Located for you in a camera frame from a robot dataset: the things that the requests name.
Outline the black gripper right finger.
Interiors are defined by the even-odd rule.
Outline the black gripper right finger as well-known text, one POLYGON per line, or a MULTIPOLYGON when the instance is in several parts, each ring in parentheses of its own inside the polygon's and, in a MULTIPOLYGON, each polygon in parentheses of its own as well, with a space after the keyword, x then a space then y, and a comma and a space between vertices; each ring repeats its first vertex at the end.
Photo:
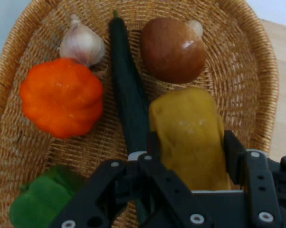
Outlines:
POLYGON ((249 228, 286 228, 286 156, 271 160, 260 150, 247 150, 231 131, 224 132, 227 171, 243 187, 249 228))

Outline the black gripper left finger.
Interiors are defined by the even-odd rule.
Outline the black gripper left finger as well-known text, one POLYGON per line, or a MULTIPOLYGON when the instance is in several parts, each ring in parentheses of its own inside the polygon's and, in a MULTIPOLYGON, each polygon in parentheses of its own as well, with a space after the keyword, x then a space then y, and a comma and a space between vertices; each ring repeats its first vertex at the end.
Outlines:
POLYGON ((135 161, 103 161, 54 218, 52 228, 109 228, 127 203, 139 200, 148 214, 144 228, 211 228, 213 220, 175 172, 159 159, 157 136, 135 161))

